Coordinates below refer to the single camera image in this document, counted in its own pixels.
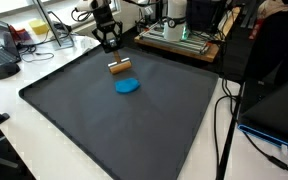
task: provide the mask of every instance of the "white table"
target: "white table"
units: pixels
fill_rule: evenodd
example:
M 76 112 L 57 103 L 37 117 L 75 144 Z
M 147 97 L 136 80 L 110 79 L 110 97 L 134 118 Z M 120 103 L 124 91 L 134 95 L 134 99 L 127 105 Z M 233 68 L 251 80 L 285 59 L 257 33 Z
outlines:
M 92 47 L 98 44 L 95 40 L 91 42 Z M 38 180 L 111 179 L 89 156 L 18 95 L 23 87 L 81 55 L 85 50 L 85 47 L 80 48 L 81 44 L 79 40 L 74 48 L 54 52 L 55 57 L 49 61 L 20 62 L 21 71 L 18 74 L 0 80 L 0 113 L 11 116 L 0 125 L 0 129 Z M 49 52 L 50 48 L 38 47 L 38 51 Z M 179 179 L 215 179 L 213 112 L 217 99 L 224 95 L 221 82 L 219 79 Z M 240 88 L 233 82 L 228 82 L 228 87 L 233 94 L 237 94 Z M 221 101 L 217 112 L 220 117 L 217 122 L 218 142 L 222 154 L 231 122 L 228 99 Z
M 288 156 L 283 156 L 276 146 L 249 136 L 253 142 L 265 153 L 273 155 L 283 162 L 288 162 Z M 269 162 L 245 135 L 235 128 L 230 155 L 225 172 L 225 180 L 288 180 L 288 171 L 284 171 Z

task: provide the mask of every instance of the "blue object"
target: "blue object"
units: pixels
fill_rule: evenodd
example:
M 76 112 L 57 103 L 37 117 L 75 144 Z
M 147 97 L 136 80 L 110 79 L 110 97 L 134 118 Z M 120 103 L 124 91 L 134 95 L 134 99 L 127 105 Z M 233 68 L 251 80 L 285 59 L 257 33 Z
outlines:
M 128 78 L 115 82 L 115 90 L 118 93 L 126 94 L 135 91 L 140 83 L 134 78 Z

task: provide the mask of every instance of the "red object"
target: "red object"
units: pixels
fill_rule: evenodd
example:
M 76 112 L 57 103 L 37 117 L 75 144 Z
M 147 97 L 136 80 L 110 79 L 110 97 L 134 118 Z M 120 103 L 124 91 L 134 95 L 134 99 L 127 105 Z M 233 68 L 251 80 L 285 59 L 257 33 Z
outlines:
M 264 19 L 257 19 L 256 20 L 256 24 L 251 32 L 251 35 L 248 37 L 249 39 L 254 40 L 258 34 L 258 32 L 260 31 L 262 25 L 263 25 Z
M 15 41 L 25 41 L 31 39 L 30 35 L 24 28 L 15 30 L 15 28 L 12 25 L 10 25 L 10 30 L 12 33 L 12 37 Z

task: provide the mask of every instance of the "person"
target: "person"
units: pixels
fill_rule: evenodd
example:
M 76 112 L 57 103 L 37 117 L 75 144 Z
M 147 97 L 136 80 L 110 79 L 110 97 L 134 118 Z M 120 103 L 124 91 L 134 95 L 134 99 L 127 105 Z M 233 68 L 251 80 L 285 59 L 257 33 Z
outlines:
M 274 84 L 288 81 L 288 11 L 265 18 L 253 44 L 244 78 L 262 80 L 278 68 Z

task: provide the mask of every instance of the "black tray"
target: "black tray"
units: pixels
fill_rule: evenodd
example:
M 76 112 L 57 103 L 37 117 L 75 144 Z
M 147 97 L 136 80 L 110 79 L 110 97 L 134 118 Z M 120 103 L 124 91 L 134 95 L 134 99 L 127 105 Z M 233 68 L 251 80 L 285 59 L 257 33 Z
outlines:
M 127 48 L 132 68 L 111 75 L 112 53 L 97 47 L 20 90 L 112 178 L 176 179 L 185 162 L 218 75 Z M 114 82 L 141 86 L 118 94 Z

